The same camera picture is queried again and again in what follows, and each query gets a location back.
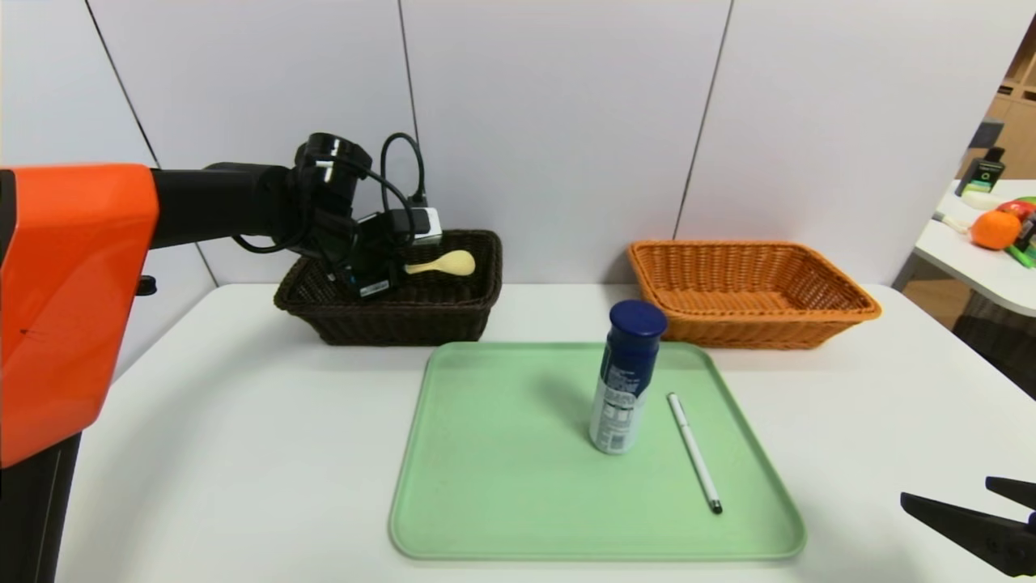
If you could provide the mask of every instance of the orange fruit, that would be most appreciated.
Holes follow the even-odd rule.
[[[989,210],[983,212],[972,225],[972,240],[979,246],[1007,249],[1021,232],[1021,221],[1010,212]]]

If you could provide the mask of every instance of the yellow spoon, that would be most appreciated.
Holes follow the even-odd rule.
[[[426,270],[440,270],[450,274],[471,274],[474,272],[474,257],[467,251],[451,251],[434,261],[405,265],[403,268],[410,274]]]

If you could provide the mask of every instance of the plastic tray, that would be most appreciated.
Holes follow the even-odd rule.
[[[459,343],[432,355],[390,518],[418,559],[789,557],[806,530],[700,350],[663,344],[637,443],[587,435],[603,345]],[[708,507],[665,396],[687,411],[722,515]]]

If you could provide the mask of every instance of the orange robot body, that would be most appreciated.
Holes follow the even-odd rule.
[[[6,468],[96,419],[159,201],[141,165],[0,174],[0,205],[16,222],[12,233],[0,233],[10,235],[0,271]]]

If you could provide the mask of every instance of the can label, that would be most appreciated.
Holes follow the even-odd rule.
[[[644,390],[651,382],[651,368],[646,371],[626,371],[615,367],[612,352],[605,349],[601,376],[594,397],[591,413],[589,438],[605,454],[625,454],[636,439],[643,415]]]

